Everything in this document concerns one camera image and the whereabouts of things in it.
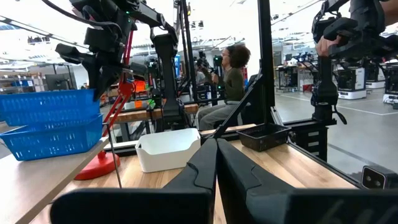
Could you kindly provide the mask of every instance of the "stacked blue basket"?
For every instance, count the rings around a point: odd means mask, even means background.
[[[101,138],[100,101],[94,90],[0,95],[0,113],[9,126],[0,134],[18,161],[89,151]]]

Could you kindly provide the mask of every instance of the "red desk lamp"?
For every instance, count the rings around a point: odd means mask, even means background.
[[[132,42],[132,34],[133,31],[130,31],[129,35],[129,40],[127,42],[127,46],[124,49],[124,58],[123,62],[125,65],[129,65],[130,61],[130,51],[131,51],[131,42]],[[130,99],[132,93],[134,93],[136,90],[136,87],[134,86],[133,83],[129,83],[127,81],[127,75],[126,73],[122,73],[121,77],[119,79],[119,87],[118,87],[118,97],[116,98],[116,101],[113,103],[113,106],[111,110],[109,111],[108,115],[106,115],[104,122],[107,123],[111,115],[113,114],[113,111],[116,110],[113,118],[109,122],[109,126],[112,126],[116,118],[118,117],[118,114],[123,108],[123,105],[127,102],[128,99]],[[105,137],[108,134],[108,130],[105,129],[102,137]],[[118,166],[120,166],[120,158],[118,155],[115,155],[116,158],[116,163]],[[114,171],[115,165],[113,162],[113,155],[110,153],[106,153],[105,151],[101,151],[96,158],[94,158],[88,165],[80,171],[80,173],[75,177],[75,180],[91,180],[97,177],[101,177],[103,175],[106,175],[112,171]]]

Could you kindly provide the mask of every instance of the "wooden tabletop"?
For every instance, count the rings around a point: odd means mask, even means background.
[[[0,223],[29,223],[109,142],[101,138],[88,152],[36,161],[0,159]]]
[[[300,188],[355,188],[341,177],[327,170],[306,155],[284,144],[266,152],[255,152],[240,141],[231,144],[278,178]],[[122,157],[119,172],[123,187],[161,188],[173,179],[182,169],[143,173],[137,156]],[[85,181],[72,181],[61,194],[77,188],[118,187],[116,173]],[[47,206],[32,224],[48,224],[50,205]],[[216,186],[214,223],[226,223],[220,192]]]
[[[198,112],[198,105],[197,104],[191,104],[191,105],[185,105],[185,112],[188,114],[195,114]],[[160,119],[162,118],[162,111],[160,109],[155,109],[152,112],[152,118],[153,119]],[[118,117],[116,118],[115,122],[116,123],[125,123],[125,122],[131,122],[131,121],[146,121],[150,119],[150,113],[147,112],[146,110],[141,110],[141,111],[133,111],[133,112],[127,112],[127,113],[120,113]]]
[[[243,130],[246,128],[251,128],[254,127],[255,124],[246,124],[246,125],[240,125],[240,126],[235,126],[235,127],[229,127],[226,129],[226,131],[239,131],[239,130]],[[208,130],[208,131],[201,131],[200,134],[204,135],[204,134],[212,134],[213,132],[215,132],[216,130]]]

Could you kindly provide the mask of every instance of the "white box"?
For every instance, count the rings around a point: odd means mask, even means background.
[[[146,134],[136,145],[143,172],[185,167],[199,148],[200,135],[195,128]]]

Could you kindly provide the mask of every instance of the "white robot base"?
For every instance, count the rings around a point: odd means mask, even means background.
[[[398,103],[398,95],[384,94],[383,103],[389,103],[389,104]]]
[[[357,100],[366,98],[366,90],[361,91],[338,91],[338,98],[345,100]]]
[[[366,83],[366,88],[368,89],[377,89],[377,88],[384,88],[384,85],[386,84],[385,81],[381,82],[367,82]]]

